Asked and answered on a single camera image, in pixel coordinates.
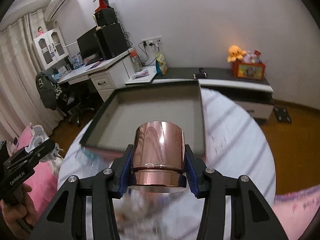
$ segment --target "copper cup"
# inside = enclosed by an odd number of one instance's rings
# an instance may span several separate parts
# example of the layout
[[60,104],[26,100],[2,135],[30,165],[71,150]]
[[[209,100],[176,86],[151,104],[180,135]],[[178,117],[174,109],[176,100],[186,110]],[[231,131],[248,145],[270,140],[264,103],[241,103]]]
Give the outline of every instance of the copper cup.
[[183,174],[184,136],[169,122],[148,122],[136,130],[129,187],[168,193],[186,188]]

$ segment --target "air conditioner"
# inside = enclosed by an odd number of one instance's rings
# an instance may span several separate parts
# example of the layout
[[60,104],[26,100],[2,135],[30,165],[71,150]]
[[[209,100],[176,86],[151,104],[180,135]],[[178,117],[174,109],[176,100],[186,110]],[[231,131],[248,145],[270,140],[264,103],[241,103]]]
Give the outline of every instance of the air conditioner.
[[57,15],[57,12],[67,1],[68,0],[52,0],[44,12],[44,19],[46,21],[52,21]]

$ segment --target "plush toy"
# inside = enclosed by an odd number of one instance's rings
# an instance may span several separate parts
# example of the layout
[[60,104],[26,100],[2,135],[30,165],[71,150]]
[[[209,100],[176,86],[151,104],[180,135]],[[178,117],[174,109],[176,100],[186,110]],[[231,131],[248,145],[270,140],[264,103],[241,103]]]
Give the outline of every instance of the plush toy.
[[251,53],[249,50],[247,50],[247,54],[243,57],[242,62],[251,63]]
[[232,45],[229,47],[228,62],[235,62],[237,59],[243,60],[243,56],[247,54],[245,50],[241,50],[238,46]]
[[42,35],[42,34],[44,34],[44,32],[43,32],[43,30],[42,30],[42,27],[39,26],[39,28],[38,28],[38,36],[40,36],[40,35]]

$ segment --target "open box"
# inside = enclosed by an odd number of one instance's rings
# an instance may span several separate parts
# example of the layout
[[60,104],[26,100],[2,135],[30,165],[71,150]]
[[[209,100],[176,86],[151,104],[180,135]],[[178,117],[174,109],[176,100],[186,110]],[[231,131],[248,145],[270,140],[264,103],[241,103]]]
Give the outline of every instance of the open box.
[[81,146],[106,160],[122,156],[134,143],[136,129],[152,121],[178,125],[195,155],[205,153],[204,119],[198,81],[115,90],[94,116]]

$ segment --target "red storage box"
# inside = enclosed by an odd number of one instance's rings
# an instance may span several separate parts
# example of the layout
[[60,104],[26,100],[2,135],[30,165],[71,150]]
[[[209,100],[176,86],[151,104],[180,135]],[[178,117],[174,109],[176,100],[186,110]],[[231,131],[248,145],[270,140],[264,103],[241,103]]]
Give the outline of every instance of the red storage box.
[[232,62],[235,77],[263,80],[266,65],[263,63],[244,63],[240,60]]

